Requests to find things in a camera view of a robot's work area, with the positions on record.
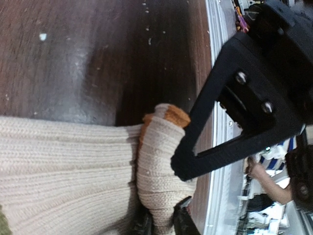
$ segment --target ribbed knit fabric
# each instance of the ribbed knit fabric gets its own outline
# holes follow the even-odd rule
[[[174,206],[196,189],[196,180],[183,182],[171,168],[173,156],[190,119],[173,105],[156,106],[154,115],[144,118],[140,135],[137,187],[140,201],[153,216],[158,235],[175,234]]]
[[[139,139],[141,202],[157,234],[174,233],[173,207],[196,185],[170,165],[190,120],[162,104],[144,121],[103,127],[0,117],[0,235],[127,234],[139,202]]]
[[[0,117],[0,235],[125,234],[140,128]]]

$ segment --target dark wooden surface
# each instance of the dark wooden surface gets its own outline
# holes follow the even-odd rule
[[[0,115],[138,124],[161,102],[189,111],[211,66],[204,0],[2,0],[0,29]]]

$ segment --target crumb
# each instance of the crumb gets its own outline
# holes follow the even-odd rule
[[[41,33],[39,34],[39,38],[40,38],[40,41],[45,41],[47,39],[47,34],[46,33]]]

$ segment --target person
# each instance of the person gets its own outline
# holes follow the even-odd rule
[[[262,211],[271,206],[274,202],[285,205],[292,201],[290,185],[286,188],[281,188],[271,179],[270,175],[267,174],[264,166],[256,162],[252,157],[248,158],[248,168],[246,172],[250,178],[256,179],[260,183],[266,193],[257,195],[250,200],[248,212]]]

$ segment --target screw head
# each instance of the screw head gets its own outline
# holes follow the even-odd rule
[[[238,72],[235,76],[236,81],[241,84],[244,85],[246,83],[246,74],[244,72]]]
[[[282,28],[279,28],[278,30],[277,30],[277,33],[280,35],[280,36],[282,36],[282,35],[284,35],[284,30],[282,29]]]
[[[262,104],[262,110],[266,114],[271,114],[273,113],[273,105],[271,102],[266,101]]]
[[[302,185],[300,187],[300,192],[304,195],[304,196],[307,196],[309,194],[309,189],[306,185]]]

